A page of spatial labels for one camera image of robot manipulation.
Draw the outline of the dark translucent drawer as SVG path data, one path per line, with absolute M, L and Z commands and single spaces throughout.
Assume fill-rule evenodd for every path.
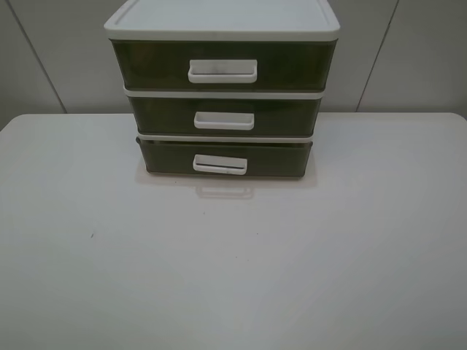
M 313 134 L 319 99 L 130 97 L 141 134 L 304 138 Z
M 301 178 L 312 143 L 227 143 L 136 139 L 148 172 Z
M 320 92 L 336 42 L 156 42 L 114 40 L 129 90 Z M 256 61 L 255 82 L 201 84 L 188 79 L 192 60 Z

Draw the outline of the white plastic drawer cabinet frame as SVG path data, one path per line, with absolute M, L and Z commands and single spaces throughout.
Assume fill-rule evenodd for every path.
M 340 25 L 326 1 L 127 1 L 104 25 L 109 40 L 156 42 L 332 42 Z M 188 79 L 201 84 L 255 82 L 256 61 L 192 60 Z M 129 90 L 130 97 L 286 99 L 323 98 L 320 92 Z M 307 143 L 292 137 L 148 135 L 156 141 Z

